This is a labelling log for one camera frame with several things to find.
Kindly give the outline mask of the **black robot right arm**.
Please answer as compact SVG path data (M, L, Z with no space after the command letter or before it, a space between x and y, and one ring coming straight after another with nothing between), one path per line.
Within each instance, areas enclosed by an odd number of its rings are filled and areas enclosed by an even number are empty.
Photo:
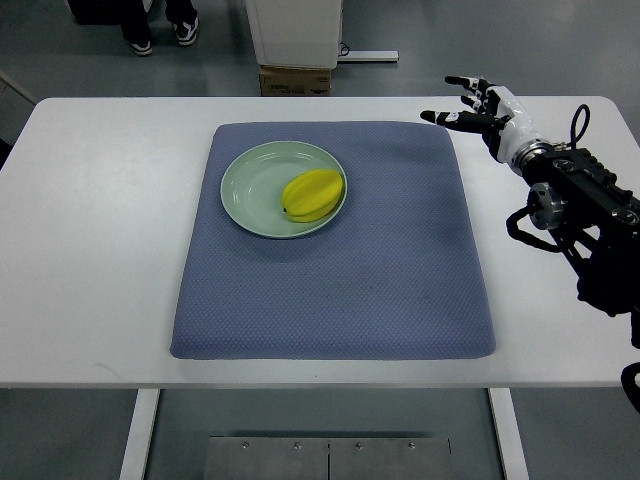
M533 156L522 168L526 205L506 220L509 236L561 253L577 274L577 298L609 316L631 315L639 347L639 200L586 149Z

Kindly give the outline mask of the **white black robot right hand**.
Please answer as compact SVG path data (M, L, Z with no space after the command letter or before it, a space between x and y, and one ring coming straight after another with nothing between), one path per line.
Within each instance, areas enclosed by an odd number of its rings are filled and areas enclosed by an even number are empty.
M461 102L468 111L425 110L420 118L446 129L478 134L491 157L520 175L526 161L551 150L551 143L537 131L531 116L514 94L484 78L447 76L445 82L468 93Z

